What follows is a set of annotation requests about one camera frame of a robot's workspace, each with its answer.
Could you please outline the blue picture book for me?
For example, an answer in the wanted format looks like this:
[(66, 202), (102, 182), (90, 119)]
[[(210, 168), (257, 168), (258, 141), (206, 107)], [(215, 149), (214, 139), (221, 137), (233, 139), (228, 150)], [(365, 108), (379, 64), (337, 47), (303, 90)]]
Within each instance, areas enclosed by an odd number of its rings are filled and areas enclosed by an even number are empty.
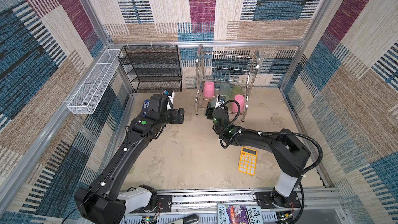
[(144, 100), (142, 105), (141, 115), (146, 116), (146, 112), (149, 110), (150, 100)]

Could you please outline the yellow calculator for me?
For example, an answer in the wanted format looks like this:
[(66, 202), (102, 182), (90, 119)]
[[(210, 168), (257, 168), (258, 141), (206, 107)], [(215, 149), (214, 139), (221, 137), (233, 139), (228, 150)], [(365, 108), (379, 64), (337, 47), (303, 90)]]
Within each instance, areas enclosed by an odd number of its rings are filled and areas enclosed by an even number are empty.
[(258, 152), (248, 147), (242, 147), (238, 163), (238, 171), (250, 176), (254, 176), (257, 166)]

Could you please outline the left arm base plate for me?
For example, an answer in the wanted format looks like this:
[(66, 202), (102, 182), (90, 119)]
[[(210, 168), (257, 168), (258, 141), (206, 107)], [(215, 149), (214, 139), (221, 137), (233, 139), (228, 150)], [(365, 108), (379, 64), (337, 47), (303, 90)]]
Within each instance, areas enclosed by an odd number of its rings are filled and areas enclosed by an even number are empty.
[(157, 195), (157, 200), (155, 201), (155, 205), (150, 207), (138, 208), (130, 214), (155, 214), (158, 212), (161, 213), (170, 213), (172, 211), (172, 203), (173, 196), (172, 195)]

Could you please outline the silver wire dish rack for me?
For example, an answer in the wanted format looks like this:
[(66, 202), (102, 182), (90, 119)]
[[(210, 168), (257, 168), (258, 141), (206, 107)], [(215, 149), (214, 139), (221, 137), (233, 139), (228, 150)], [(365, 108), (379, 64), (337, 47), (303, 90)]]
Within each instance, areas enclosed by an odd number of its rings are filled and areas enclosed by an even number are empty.
[(205, 108), (205, 82), (213, 82), (215, 86), (221, 84), (239, 85), (243, 88), (244, 106), (240, 115), (245, 121), (249, 99), (252, 88), (255, 85), (263, 59), (259, 51), (255, 50), (252, 55), (241, 55), (235, 51), (212, 51), (206, 52), (203, 45), (199, 45), (195, 59), (195, 82), (196, 95), (194, 102), (195, 114), (199, 114), (199, 108)]

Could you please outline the green translucent cup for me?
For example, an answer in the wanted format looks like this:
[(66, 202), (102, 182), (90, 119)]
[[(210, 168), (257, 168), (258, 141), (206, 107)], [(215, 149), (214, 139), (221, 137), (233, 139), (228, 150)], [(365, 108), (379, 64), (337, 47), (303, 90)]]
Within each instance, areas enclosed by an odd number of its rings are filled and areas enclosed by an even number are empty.
[(225, 103), (229, 100), (230, 100), (230, 98), (228, 95), (221, 95), (221, 103)]
[(231, 89), (230, 97), (233, 99), (236, 95), (244, 95), (243, 87), (240, 85), (235, 85)]

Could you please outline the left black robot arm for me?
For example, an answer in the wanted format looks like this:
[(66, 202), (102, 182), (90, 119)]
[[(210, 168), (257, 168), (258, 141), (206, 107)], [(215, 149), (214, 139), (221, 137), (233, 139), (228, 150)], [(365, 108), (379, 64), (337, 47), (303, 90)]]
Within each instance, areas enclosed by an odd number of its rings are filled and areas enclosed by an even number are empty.
[(74, 200), (83, 218), (95, 224), (118, 224), (125, 214), (139, 208), (146, 212), (157, 208), (157, 190), (152, 187), (140, 185), (125, 193), (120, 190), (137, 158), (152, 140), (159, 138), (164, 127), (183, 123), (184, 110), (175, 109), (173, 100), (171, 90), (154, 94), (148, 109), (131, 121), (123, 142), (102, 173), (87, 189), (76, 191)]

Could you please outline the pink cup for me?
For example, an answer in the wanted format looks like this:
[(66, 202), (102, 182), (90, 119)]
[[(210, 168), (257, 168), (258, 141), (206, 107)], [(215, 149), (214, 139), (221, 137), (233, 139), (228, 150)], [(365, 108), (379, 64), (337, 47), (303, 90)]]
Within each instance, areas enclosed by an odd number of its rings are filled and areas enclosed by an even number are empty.
[[(237, 94), (234, 97), (233, 100), (235, 100), (239, 104), (239, 106), (240, 106), (240, 111), (239, 112), (242, 113), (244, 111), (244, 109), (245, 109), (245, 98), (244, 98), (244, 96), (241, 95), (241, 94)], [(238, 111), (238, 107), (237, 107), (236, 103), (234, 103), (234, 102), (230, 103), (230, 109), (231, 109), (231, 112), (236, 113)]]
[(215, 94), (214, 82), (205, 82), (204, 87), (203, 87), (203, 94), (204, 94), (204, 97), (207, 99), (210, 99), (214, 96), (214, 94)]

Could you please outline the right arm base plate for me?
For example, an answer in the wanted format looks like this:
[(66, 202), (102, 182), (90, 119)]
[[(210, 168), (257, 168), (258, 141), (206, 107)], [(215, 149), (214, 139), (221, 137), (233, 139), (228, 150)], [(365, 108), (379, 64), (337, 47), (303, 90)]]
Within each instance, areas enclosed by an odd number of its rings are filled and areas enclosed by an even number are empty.
[(262, 209), (300, 208), (302, 206), (296, 191), (293, 191), (289, 197), (284, 197), (276, 191), (259, 191), (252, 196)]

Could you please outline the black mesh shelf rack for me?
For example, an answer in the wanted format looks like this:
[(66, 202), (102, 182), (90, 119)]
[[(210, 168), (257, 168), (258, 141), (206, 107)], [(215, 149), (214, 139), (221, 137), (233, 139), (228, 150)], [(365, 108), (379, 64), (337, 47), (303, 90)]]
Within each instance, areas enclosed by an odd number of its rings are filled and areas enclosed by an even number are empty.
[(123, 46), (118, 60), (135, 93), (159, 92), (160, 88), (182, 91), (176, 45)]

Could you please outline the green translucent cup front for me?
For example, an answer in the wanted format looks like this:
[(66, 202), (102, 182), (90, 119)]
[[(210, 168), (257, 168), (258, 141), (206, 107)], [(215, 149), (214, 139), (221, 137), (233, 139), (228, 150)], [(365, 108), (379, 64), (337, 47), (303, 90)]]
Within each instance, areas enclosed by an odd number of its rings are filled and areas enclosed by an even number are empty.
[(225, 103), (229, 100), (230, 100), (230, 98), (228, 95), (221, 95), (221, 103)]

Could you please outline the teal textured cup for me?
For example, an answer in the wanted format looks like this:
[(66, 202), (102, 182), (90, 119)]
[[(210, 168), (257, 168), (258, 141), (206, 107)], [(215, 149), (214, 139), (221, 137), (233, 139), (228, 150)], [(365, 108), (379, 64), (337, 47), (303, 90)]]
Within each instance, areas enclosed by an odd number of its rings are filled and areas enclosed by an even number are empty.
[(211, 101), (211, 107), (216, 108), (219, 105), (220, 104), (218, 103), (218, 98), (217, 97)]

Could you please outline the purple treehouse book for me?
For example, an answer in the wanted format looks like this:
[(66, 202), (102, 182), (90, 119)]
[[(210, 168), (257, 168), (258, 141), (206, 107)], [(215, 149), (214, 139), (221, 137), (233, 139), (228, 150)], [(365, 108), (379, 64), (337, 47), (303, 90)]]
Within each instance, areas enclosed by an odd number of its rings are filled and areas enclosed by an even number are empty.
[(254, 205), (217, 205), (218, 224), (263, 224), (261, 208)]

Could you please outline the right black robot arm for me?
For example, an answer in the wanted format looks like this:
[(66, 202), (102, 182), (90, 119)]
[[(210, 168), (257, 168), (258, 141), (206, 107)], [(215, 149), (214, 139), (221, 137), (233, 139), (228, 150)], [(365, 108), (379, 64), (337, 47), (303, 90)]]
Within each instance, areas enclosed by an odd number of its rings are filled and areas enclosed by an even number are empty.
[[(301, 183), (301, 179), (308, 171), (318, 166), (323, 158), (323, 150), (319, 143), (306, 135), (283, 129), (279, 132), (262, 132), (235, 125), (239, 114), (230, 120), (227, 104), (235, 104), (235, 100), (217, 103), (212, 106), (207, 104), (205, 115), (213, 122), (213, 130), (219, 135), (222, 148), (229, 146), (250, 146), (271, 152), (280, 169), (276, 186), (270, 194), (270, 199), (275, 207), (285, 207), (290, 202), (293, 190)], [(318, 151), (318, 157), (313, 164), (306, 167), (311, 156), (311, 151), (299, 140), (304, 138), (310, 141)]]

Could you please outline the teal translucent cup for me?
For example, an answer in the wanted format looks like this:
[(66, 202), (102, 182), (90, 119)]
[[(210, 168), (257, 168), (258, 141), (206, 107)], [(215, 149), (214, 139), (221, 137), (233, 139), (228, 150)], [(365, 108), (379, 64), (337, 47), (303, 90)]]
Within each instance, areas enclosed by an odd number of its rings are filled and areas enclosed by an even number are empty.
[(219, 87), (219, 94), (220, 95), (230, 95), (231, 94), (231, 85), (228, 83), (222, 83)]

